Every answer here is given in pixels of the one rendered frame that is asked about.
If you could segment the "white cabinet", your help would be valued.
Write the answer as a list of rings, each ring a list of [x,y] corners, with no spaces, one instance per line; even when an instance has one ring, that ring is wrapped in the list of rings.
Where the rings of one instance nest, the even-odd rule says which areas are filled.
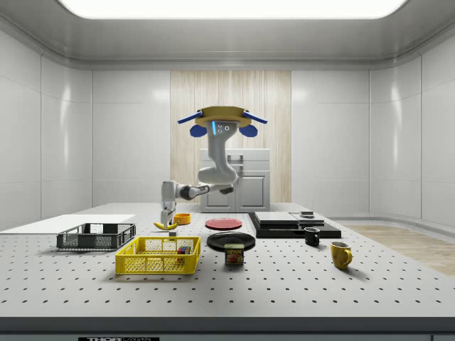
[[[228,148],[228,163],[236,170],[234,191],[223,195],[214,191],[200,198],[202,212],[268,211],[270,172],[268,148]]]

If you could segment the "black mug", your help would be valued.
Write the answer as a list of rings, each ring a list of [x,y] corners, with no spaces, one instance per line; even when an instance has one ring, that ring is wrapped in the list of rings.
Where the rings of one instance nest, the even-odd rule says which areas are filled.
[[[317,247],[320,242],[320,229],[316,227],[305,227],[304,236],[307,245]]]

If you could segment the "dark grey basket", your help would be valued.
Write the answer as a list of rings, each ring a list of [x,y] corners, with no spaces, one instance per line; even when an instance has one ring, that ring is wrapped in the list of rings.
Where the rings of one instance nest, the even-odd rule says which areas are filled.
[[[117,250],[134,238],[135,224],[84,223],[57,235],[57,248],[76,251]]]

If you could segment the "yellow mug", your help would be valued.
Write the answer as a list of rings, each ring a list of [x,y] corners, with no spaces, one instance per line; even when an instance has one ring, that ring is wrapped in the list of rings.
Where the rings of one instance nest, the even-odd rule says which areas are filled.
[[[338,269],[347,269],[353,260],[351,245],[345,242],[331,242],[330,248],[333,265]]]

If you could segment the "red plate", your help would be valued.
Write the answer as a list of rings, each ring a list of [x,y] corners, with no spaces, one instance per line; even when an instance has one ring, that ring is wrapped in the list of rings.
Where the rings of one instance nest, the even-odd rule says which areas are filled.
[[[233,218],[215,218],[205,222],[208,229],[214,230],[234,230],[242,226],[242,222]]]

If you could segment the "yellow basket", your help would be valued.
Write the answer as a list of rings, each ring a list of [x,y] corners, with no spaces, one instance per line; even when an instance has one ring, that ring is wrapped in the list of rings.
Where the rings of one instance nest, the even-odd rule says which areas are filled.
[[[177,254],[190,246],[191,254]],[[192,274],[200,256],[200,237],[137,237],[115,254],[117,274]]]

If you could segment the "black plate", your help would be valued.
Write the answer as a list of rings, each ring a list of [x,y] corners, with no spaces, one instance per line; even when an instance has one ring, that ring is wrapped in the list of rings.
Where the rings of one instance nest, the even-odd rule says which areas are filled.
[[[220,232],[207,238],[207,245],[216,251],[224,251],[226,244],[243,244],[247,251],[255,246],[255,238],[241,232]]]

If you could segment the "flat-sided can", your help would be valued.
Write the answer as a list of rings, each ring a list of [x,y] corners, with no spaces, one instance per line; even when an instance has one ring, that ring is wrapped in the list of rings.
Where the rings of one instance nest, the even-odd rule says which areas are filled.
[[[244,264],[244,244],[225,244],[225,263],[227,265]]]

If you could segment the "black stove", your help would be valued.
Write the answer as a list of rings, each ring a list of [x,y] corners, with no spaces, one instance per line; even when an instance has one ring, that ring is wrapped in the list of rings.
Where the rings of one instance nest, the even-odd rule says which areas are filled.
[[[320,238],[341,238],[341,231],[323,218],[298,212],[251,212],[257,238],[303,238],[306,227],[320,229]]]

